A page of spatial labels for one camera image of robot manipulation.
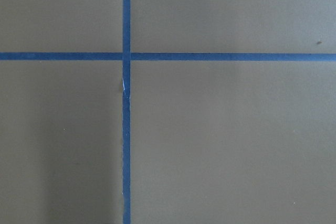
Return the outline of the brown paper table cover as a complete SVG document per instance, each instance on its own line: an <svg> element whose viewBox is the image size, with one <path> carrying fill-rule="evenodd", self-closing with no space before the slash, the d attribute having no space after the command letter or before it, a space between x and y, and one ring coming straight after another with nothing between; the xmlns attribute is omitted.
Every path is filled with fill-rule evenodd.
<svg viewBox="0 0 336 224"><path fill-rule="evenodd" d="M132 223L335 223L335 0L131 0ZM122 0L1 0L1 223L121 223Z"/></svg>

